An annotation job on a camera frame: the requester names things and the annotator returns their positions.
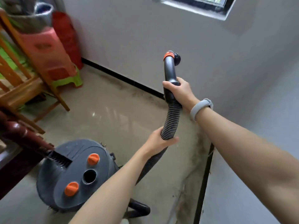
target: wrist band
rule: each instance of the wrist band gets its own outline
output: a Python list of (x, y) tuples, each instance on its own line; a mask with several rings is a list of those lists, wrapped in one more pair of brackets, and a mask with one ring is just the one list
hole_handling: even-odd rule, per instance
[(203, 107), (210, 106), (210, 108), (213, 110), (214, 105), (208, 98), (203, 99), (202, 101), (198, 102), (194, 107), (192, 108), (190, 112), (191, 118), (195, 121), (195, 116), (199, 112), (200, 109)]

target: wooden chair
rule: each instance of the wooden chair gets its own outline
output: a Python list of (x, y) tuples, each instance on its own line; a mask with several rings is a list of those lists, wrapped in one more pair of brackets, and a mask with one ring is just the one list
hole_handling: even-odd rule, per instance
[[(23, 41), (20, 39), (18, 33), (10, 24), (8, 18), (6, 17), (5, 11), (2, 9), (0, 9), (0, 25), (9, 34), (14, 43), (20, 48), (20, 50), (23, 51), (23, 53), (28, 57), (33, 69), (36, 72), (36, 75), (30, 74), (27, 69), (22, 66), (15, 54), (7, 47), (3, 39), (0, 38), (0, 46), (4, 49), (4, 51), (8, 54), (8, 56), (13, 60), (13, 62), (20, 70), (20, 73), (17, 74), (0, 56), (0, 72), (10, 85), (7, 86), (7, 84), (0, 82), (0, 88), (2, 89), (2, 91), (0, 91), (0, 106), (6, 108), (11, 113), (16, 115), (18, 119), (30, 125), (39, 133), (43, 134), (45, 133), (45, 131), (35, 124), (37, 121), (41, 120), (46, 114), (48, 114), (59, 104), (61, 104), (67, 111), (69, 111), (70, 109), (60, 97), (56, 88), (52, 86), (52, 80), (49, 78), (47, 72), (38, 67), (38, 65), (36, 65), (32, 61), (33, 59), (30, 52), (28, 52), (28, 50), (26, 49)], [(57, 99), (57, 102), (49, 106), (33, 121), (29, 120), (17, 111), (18, 107), (43, 92), (52, 94), (53, 97)]]

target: right hand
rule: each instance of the right hand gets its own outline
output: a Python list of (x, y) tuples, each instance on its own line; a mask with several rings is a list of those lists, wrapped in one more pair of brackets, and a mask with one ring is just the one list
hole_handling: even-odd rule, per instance
[(183, 108), (190, 112), (194, 105), (200, 102), (200, 100), (194, 96), (188, 82), (179, 77), (177, 77), (177, 80), (181, 83), (180, 86), (175, 86), (168, 81), (163, 81), (163, 86), (164, 88), (170, 90), (174, 94), (176, 100), (183, 106)]

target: wooden furniture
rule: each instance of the wooden furniture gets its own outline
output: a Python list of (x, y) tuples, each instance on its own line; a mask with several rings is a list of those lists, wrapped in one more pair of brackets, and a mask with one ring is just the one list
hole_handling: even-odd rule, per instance
[(9, 147), (17, 147), (17, 153), (7, 160), (0, 157), (0, 200), (28, 174), (43, 157), (35, 152), (40, 147), (54, 150), (52, 144), (30, 129), (15, 122), (8, 110), (0, 111), (0, 139)]
[[(2, 9), (0, 10), (0, 25), (9, 34), (14, 43), (28, 57), (29, 61), (32, 64), (32, 67), (36, 72), (36, 75), (30, 74), (27, 69), (23, 67), (22, 64), (20, 64), (17, 57), (6, 46), (5, 42), (0, 37), (0, 46), (4, 49), (4, 51), (8, 54), (8, 56), (13, 60), (13, 62), (18, 66), (20, 70), (20, 73), (17, 74), (0, 56), (0, 72), (10, 85), (9, 87), (3, 82), (0, 82), (0, 88), (2, 89), (2, 94), (0, 94), (0, 106), (5, 107), (6, 109), (14, 113), (14, 115), (16, 115), (21, 121), (30, 125), (39, 133), (43, 134), (45, 133), (45, 131), (35, 124), (37, 121), (42, 119), (47, 113), (49, 113), (59, 104), (61, 104), (67, 111), (69, 111), (70, 109), (60, 97), (56, 88), (52, 86), (52, 80), (49, 78), (47, 73), (43, 69), (38, 67), (38, 64), (32, 61), (33, 59), (31, 58), (30, 52), (26, 50), (23, 41), (20, 39), (18, 33), (10, 24), (8, 18), (6, 17), (5, 11)], [(33, 121), (29, 120), (17, 111), (18, 107), (43, 92), (53, 94), (53, 97), (57, 99), (57, 102), (49, 106)]]

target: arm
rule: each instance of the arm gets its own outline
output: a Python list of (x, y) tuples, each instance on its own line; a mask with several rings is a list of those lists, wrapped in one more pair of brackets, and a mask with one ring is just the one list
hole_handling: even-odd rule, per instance
[[(199, 100), (189, 83), (163, 82), (178, 102), (191, 111)], [(209, 107), (201, 109), (196, 122), (221, 156), (257, 198), (281, 223), (299, 220), (299, 161), (288, 152), (225, 119)]]
[(133, 188), (147, 160), (178, 138), (164, 141), (163, 127), (155, 130), (134, 156), (88, 199), (69, 224), (119, 224), (129, 204)]

